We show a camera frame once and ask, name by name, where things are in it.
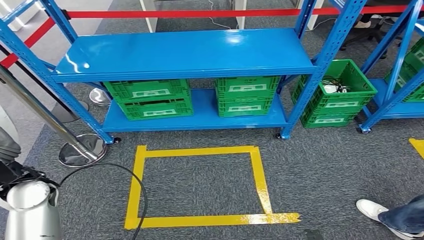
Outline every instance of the blue shelving unit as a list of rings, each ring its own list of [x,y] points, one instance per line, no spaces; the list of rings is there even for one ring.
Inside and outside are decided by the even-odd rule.
[[[424,102],[402,102],[412,91],[424,83],[424,69],[394,93],[396,80],[407,53],[412,33],[415,30],[424,35],[424,21],[418,19],[422,5],[423,0],[414,0],[408,5],[408,8],[402,13],[361,68],[364,74],[368,73],[395,40],[396,36],[404,32],[389,83],[387,84],[383,79],[371,80],[378,90],[377,95],[373,99],[378,109],[371,113],[366,106],[363,108],[367,120],[360,124],[359,128],[365,134],[371,132],[371,127],[383,119],[424,118]]]
[[[340,15],[321,53],[311,60],[301,39],[316,0],[304,1],[294,28],[90,36],[77,36],[53,0],[40,1],[71,43],[53,71],[24,45],[4,21],[0,21],[0,40],[108,144],[113,143],[109,132],[279,127],[281,131],[277,137],[290,138],[293,127],[366,2],[333,1],[340,9]],[[309,75],[308,81],[289,114],[285,113],[277,95],[281,87],[268,115],[238,117],[218,117],[214,90],[195,89],[192,91],[193,116],[128,121],[112,102],[103,124],[96,121],[62,84],[273,75],[280,75],[285,80],[286,76],[301,74]]]

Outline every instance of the green crate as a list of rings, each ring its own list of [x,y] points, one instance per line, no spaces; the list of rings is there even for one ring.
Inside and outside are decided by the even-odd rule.
[[[419,51],[424,52],[424,37],[420,38],[412,47],[410,52],[417,53]]]
[[[374,86],[351,59],[333,60],[325,76],[341,79],[341,84],[348,87],[349,91],[327,93],[324,85],[320,83],[309,102],[315,113],[358,113],[377,93]],[[307,75],[301,76],[291,95],[294,103],[306,81]]]
[[[319,114],[314,113],[312,108],[306,108],[300,117],[300,121],[304,128],[345,127],[357,114],[358,113]]]
[[[216,95],[219,99],[273,97],[280,76],[224,77],[215,80]]]
[[[266,115],[270,110],[272,102],[272,99],[228,103],[218,102],[218,114],[220,117]]]
[[[147,102],[118,102],[118,105],[130,121],[193,115],[193,105],[189,97]]]
[[[421,70],[424,65],[421,66],[421,68],[417,68],[416,66],[413,66],[411,64],[411,58],[405,57],[402,67],[400,69],[399,76],[397,77],[396,85],[394,87],[394,92],[399,91],[401,87],[403,87],[409,80],[411,80],[418,71]],[[384,77],[384,80],[386,83],[389,83],[389,77],[392,71],[389,71],[386,76]],[[404,100],[404,103],[410,103],[410,102],[424,102],[424,83],[421,84],[419,87],[417,87],[409,96],[407,96]]]
[[[190,94],[186,79],[105,81],[103,84],[115,101],[120,103],[180,99]]]

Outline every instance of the white sneaker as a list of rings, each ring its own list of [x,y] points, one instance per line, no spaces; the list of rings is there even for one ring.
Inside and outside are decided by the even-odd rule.
[[[377,221],[379,223],[381,223],[381,221],[379,220],[378,215],[383,213],[383,212],[387,212],[389,210],[389,209],[385,208],[384,206],[382,206],[378,203],[375,203],[373,201],[366,200],[366,199],[358,200],[356,202],[356,207],[365,216],[367,216],[368,218],[370,218],[374,221]],[[399,238],[401,238],[403,240],[414,240],[414,239],[421,238],[421,237],[424,236],[424,232],[422,232],[420,234],[409,234],[409,233],[400,232],[400,231],[395,230],[395,229],[390,228],[390,227],[387,227],[387,228],[392,233],[394,233],[396,236],[398,236]]]
[[[367,29],[369,27],[371,27],[371,21],[368,21],[368,22],[358,21],[356,25],[354,26],[355,29]]]

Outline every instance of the crate label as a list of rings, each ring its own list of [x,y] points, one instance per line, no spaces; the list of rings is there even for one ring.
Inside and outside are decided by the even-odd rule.
[[[349,102],[332,102],[327,103],[325,108],[344,108],[344,107],[356,107],[359,106],[358,101],[349,101]]]
[[[151,90],[151,91],[133,91],[132,97],[142,98],[142,97],[168,95],[168,94],[171,94],[168,89],[159,89],[159,90]]]
[[[230,106],[228,112],[241,112],[241,111],[257,111],[261,110],[261,105],[256,106]]]
[[[317,119],[315,120],[315,124],[331,124],[331,123],[341,123],[345,119],[344,118],[334,118],[334,119]]]
[[[414,53],[415,57],[421,61],[421,63],[424,63],[424,52],[421,50],[418,50],[416,53]]]
[[[405,81],[405,79],[403,79],[400,75],[397,77],[396,82],[401,87],[403,87],[403,86],[405,86],[405,84],[407,84],[407,82]]]
[[[152,116],[159,116],[159,115],[171,115],[171,114],[177,114],[177,111],[175,111],[175,109],[162,110],[162,111],[145,111],[145,112],[143,112],[143,117],[152,117]]]
[[[241,86],[229,86],[228,92],[248,92],[257,90],[267,90],[266,84],[256,85],[241,85]]]

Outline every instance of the yellow floor marking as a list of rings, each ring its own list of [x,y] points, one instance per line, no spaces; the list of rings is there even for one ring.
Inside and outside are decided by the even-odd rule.
[[[202,226],[228,226],[228,225],[255,225],[255,224],[291,224],[298,223],[299,213],[273,213],[273,214],[246,214],[246,215],[220,215],[220,216],[166,216],[146,217],[143,228],[175,228],[175,227],[202,227]],[[140,218],[130,222],[135,229]]]
[[[142,227],[171,228],[250,224],[288,224],[300,222],[299,213],[273,213],[267,181],[265,179],[264,167],[262,165],[261,153],[257,146],[228,146],[148,151],[145,145],[141,145],[137,147],[133,171],[137,177],[142,179],[145,158],[240,153],[250,154],[256,191],[265,214],[146,217]],[[135,229],[140,222],[140,218],[138,217],[140,197],[141,187],[137,180],[133,177],[129,190],[128,208],[124,225],[125,229]]]
[[[249,153],[252,146],[227,146],[147,151],[146,158]]]
[[[424,159],[424,140],[417,140],[415,138],[410,138],[409,142],[415,148],[415,150],[421,155]]]
[[[262,204],[265,214],[272,214],[270,194],[268,193],[267,181],[265,180],[264,167],[262,165],[261,153],[259,147],[253,147],[250,152],[250,159],[253,169],[253,178],[256,184],[257,195],[259,196],[260,203]]]
[[[137,151],[135,152],[134,160],[134,169],[132,172],[140,179],[143,180],[143,170],[145,169],[145,155],[146,155],[147,146],[140,145],[137,146]],[[131,219],[137,219],[139,214],[139,205],[140,197],[142,195],[142,187],[135,177],[131,179],[131,186],[129,187],[129,197],[128,197],[128,207],[126,210],[125,217],[125,229],[134,229],[135,227],[131,224]]]

